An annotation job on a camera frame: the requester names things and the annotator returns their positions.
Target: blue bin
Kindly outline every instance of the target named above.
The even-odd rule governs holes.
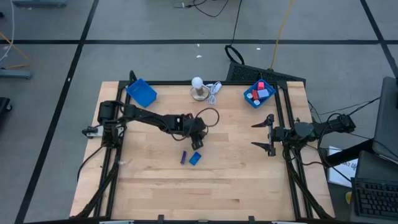
[[[248,93],[251,93],[252,90],[257,90],[257,84],[259,82],[263,82],[264,86],[266,88],[266,90],[268,90],[269,96],[267,98],[264,99],[260,99],[260,104],[259,105],[255,105],[254,102],[249,99],[246,95]],[[262,78],[260,80],[258,80],[253,86],[251,86],[248,90],[246,90],[243,95],[244,95],[244,99],[249,102],[254,108],[258,108],[261,105],[263,105],[270,97],[272,97],[274,94],[276,93],[276,91],[274,90],[274,88],[272,86],[270,86],[266,81],[264,81]]]
[[[147,107],[156,100],[157,93],[143,79],[138,79],[127,89],[127,93],[141,106]]]

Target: yellow cable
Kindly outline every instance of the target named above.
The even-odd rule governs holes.
[[[278,34],[278,38],[276,39],[276,44],[275,44],[275,49],[274,49],[274,55],[272,56],[272,62],[271,62],[271,67],[270,67],[270,69],[272,69],[272,67],[274,66],[274,61],[275,61],[275,57],[276,57],[276,48],[278,48],[279,39],[280,39],[280,37],[281,37],[281,35],[282,35],[282,30],[284,29],[284,26],[285,26],[286,20],[287,20],[287,18],[288,18],[288,16],[289,16],[290,10],[292,9],[293,2],[294,2],[294,0],[290,0],[289,8],[288,8],[287,11],[286,11],[285,19],[284,19],[284,21],[283,21],[283,23],[282,23],[282,25],[281,25],[281,27],[280,27],[280,29],[279,29],[279,34]]]
[[[10,67],[7,67],[6,69],[13,69],[13,68],[26,68],[29,67],[30,65],[13,65]]]
[[[19,48],[17,48],[14,44],[11,43],[11,41],[2,33],[0,32],[1,37],[8,42],[8,44],[11,44],[26,60],[29,60],[26,54],[24,54]]]

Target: wooden tabletop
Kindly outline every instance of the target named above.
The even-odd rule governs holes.
[[[103,82],[93,125],[98,124],[99,104],[114,100],[117,86],[118,82]],[[146,108],[149,111],[196,115],[208,107],[189,95],[190,86],[152,87],[157,99]],[[294,118],[311,122],[303,83],[288,82],[288,87]],[[250,144],[252,141],[266,142],[268,134],[267,128],[251,128],[251,125],[264,121],[271,113],[275,115],[274,126],[279,125],[275,97],[254,109],[243,98],[247,88],[223,86],[217,93],[214,108],[220,113],[220,121],[209,129],[204,146],[197,150],[202,157],[196,166],[188,163],[194,153],[190,139],[177,142],[154,126],[128,123],[112,219],[155,220],[163,214],[166,220],[248,220],[250,215],[256,220],[294,220],[281,145],[276,143],[277,155],[268,157],[260,147]],[[280,93],[285,125],[289,127],[282,90]],[[216,121],[212,110],[200,116],[206,124]],[[100,142],[100,138],[88,140],[85,158],[100,146]],[[185,165],[180,164],[183,150],[187,151]],[[80,212],[98,189],[104,152],[92,158],[81,171],[71,215]],[[320,161],[317,151],[310,147],[302,149],[302,159],[304,162]],[[308,189],[325,211],[334,216],[323,167],[314,164],[304,169]],[[303,198],[298,187],[297,192],[304,217]],[[108,192],[104,194],[101,214],[104,214],[107,199]]]

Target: keyboard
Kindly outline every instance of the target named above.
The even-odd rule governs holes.
[[[398,182],[352,178],[358,216],[398,220]]]

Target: concrete floor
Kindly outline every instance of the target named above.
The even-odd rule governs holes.
[[[93,0],[69,0],[63,9],[16,8],[16,39],[79,40],[92,3]],[[202,6],[203,10],[215,13],[223,3],[208,1]],[[398,39],[398,2],[367,3],[384,38]],[[213,19],[194,8],[174,9],[171,0],[99,0],[87,39],[230,39],[238,4],[238,0],[230,0],[221,15]],[[244,0],[236,38],[275,39],[288,4],[288,0]],[[8,1],[0,2],[0,11],[10,15]],[[11,36],[10,24],[9,18],[0,19],[0,31],[7,36]],[[300,0],[293,6],[282,39],[377,37],[359,0]],[[30,58],[34,77],[0,79],[0,96],[11,98],[14,105],[0,129],[2,223],[15,221],[76,44],[19,44]],[[235,47],[248,65],[269,67],[274,45]],[[388,48],[393,57],[398,57],[397,45]],[[21,63],[23,58],[12,50],[1,66]],[[225,80],[228,67],[224,44],[84,45],[25,222],[68,217],[76,172],[87,142],[81,129],[91,123],[101,82],[125,80],[130,69],[146,80],[188,80],[195,76]],[[379,96],[382,78],[394,76],[379,44],[280,45],[274,70],[306,78],[308,99],[319,113],[371,100]],[[353,116],[357,134],[373,136],[377,106],[376,102]],[[323,143],[346,148],[361,141],[347,134],[331,134]],[[343,196],[347,190],[335,185],[330,185],[330,190],[337,217],[346,219],[348,206]]]

